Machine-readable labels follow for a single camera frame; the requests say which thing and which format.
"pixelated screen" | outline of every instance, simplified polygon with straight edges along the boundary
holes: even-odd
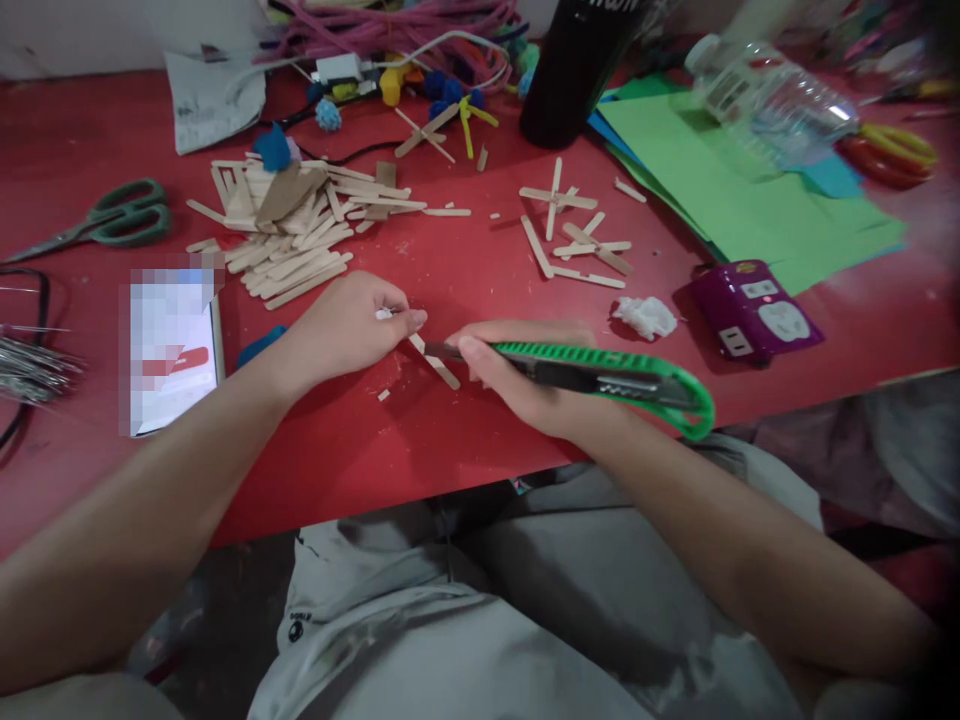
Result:
[[[166,427],[217,387],[217,348],[209,286],[130,290],[130,435],[139,437]]]

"purple power strip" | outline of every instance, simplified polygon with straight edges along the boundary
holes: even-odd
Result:
[[[720,338],[724,357],[765,367],[774,355],[824,341],[762,260],[720,265],[694,280],[690,289]]]

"black bottle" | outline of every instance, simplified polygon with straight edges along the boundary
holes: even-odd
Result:
[[[559,150],[577,139],[648,2],[560,0],[520,115],[527,140]]]

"forearm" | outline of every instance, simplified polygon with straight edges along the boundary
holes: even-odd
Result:
[[[296,398],[273,362],[144,441],[0,566],[0,694],[116,657],[163,612]]]
[[[898,590],[784,507],[618,408],[575,438],[616,478],[707,594],[777,653],[896,677],[932,624]]]

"right hand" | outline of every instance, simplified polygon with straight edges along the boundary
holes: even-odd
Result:
[[[579,443],[584,433],[598,429],[622,408],[606,398],[535,385],[517,372],[488,343],[542,342],[596,347],[593,333],[582,323],[492,320],[473,323],[447,338],[460,349],[471,374],[494,390],[517,417],[545,435]]]

